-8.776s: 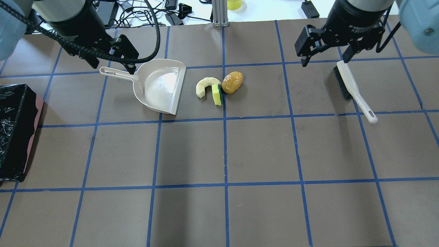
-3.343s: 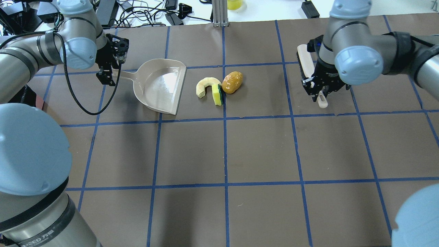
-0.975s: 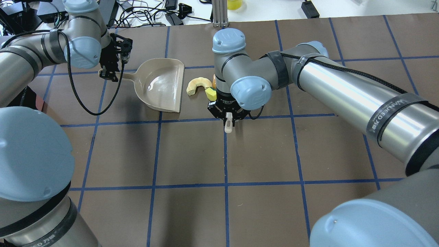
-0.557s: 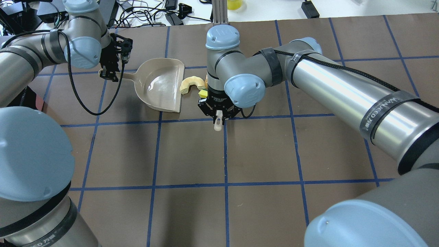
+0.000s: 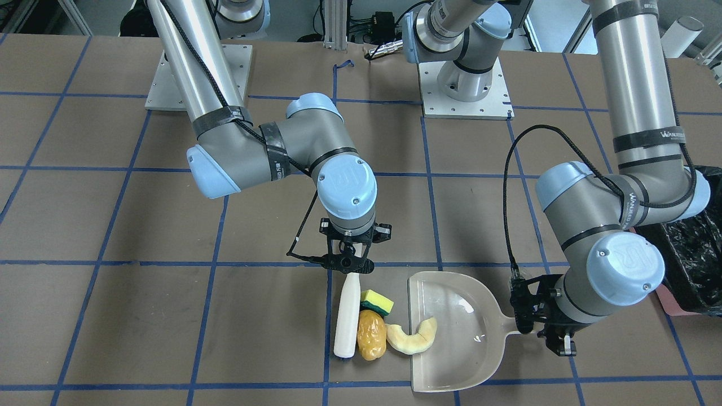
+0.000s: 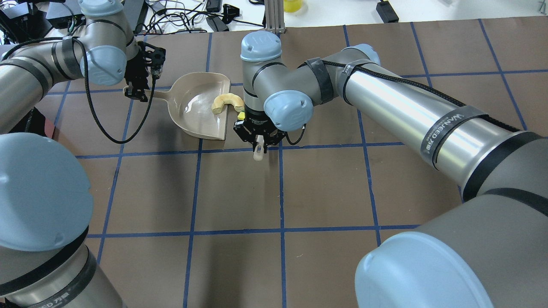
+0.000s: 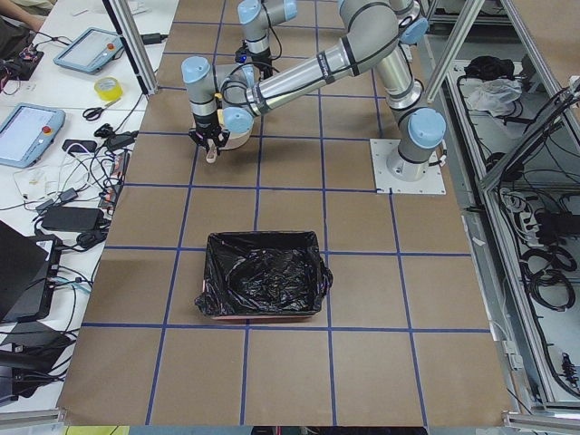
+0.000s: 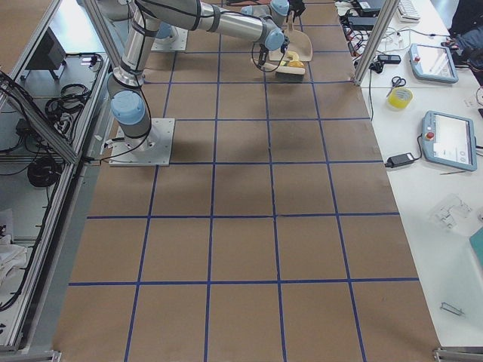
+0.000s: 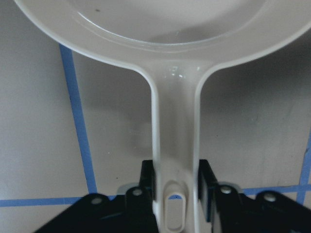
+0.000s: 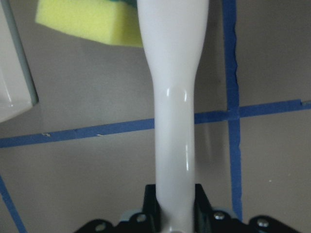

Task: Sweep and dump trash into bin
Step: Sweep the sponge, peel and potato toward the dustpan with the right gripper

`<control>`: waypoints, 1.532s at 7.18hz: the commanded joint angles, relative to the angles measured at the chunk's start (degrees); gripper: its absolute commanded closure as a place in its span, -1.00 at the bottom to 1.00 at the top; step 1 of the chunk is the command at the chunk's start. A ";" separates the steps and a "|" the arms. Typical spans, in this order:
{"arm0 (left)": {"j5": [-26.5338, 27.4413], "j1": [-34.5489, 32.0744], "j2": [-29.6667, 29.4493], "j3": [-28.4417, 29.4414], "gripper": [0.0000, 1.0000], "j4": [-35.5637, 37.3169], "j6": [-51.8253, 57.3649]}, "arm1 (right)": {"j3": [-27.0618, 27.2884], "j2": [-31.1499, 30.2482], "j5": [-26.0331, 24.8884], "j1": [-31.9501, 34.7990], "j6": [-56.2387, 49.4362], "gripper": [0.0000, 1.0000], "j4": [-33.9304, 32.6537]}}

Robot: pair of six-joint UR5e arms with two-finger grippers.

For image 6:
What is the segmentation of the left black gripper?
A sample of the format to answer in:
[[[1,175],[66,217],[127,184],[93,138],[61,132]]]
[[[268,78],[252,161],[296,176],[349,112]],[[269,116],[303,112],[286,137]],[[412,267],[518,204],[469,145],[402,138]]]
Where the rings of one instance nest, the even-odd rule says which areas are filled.
[[[126,62],[125,68],[125,96],[128,98],[138,98],[142,103],[148,103],[147,96],[148,70],[145,54],[137,54],[131,60]]]

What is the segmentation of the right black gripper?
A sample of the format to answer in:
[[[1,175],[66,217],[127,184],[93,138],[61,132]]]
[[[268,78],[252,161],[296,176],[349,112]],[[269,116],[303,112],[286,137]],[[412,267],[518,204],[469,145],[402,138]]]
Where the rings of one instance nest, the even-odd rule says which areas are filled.
[[[245,120],[235,121],[233,130],[243,142],[252,146],[252,151],[258,146],[257,135],[263,135],[263,154],[268,147],[278,145],[286,137],[286,131],[277,128],[264,111],[245,109]]]

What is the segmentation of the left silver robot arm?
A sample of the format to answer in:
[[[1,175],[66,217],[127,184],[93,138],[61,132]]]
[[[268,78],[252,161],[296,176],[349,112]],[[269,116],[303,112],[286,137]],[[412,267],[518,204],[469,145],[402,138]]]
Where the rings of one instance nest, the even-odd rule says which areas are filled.
[[[82,36],[43,38],[1,61],[1,306],[125,308],[85,244],[94,201],[80,162],[35,109],[60,82],[84,79],[149,103],[156,66],[136,41],[121,0],[80,0]]]

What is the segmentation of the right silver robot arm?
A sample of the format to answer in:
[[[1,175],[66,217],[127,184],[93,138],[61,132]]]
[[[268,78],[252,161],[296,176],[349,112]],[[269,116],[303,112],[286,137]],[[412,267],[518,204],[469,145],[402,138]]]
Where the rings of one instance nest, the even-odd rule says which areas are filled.
[[[462,187],[461,205],[361,259],[360,308],[547,306],[546,138],[389,72],[367,44],[293,71],[281,55],[268,31],[241,41],[245,119],[234,130],[254,150],[341,97]]]

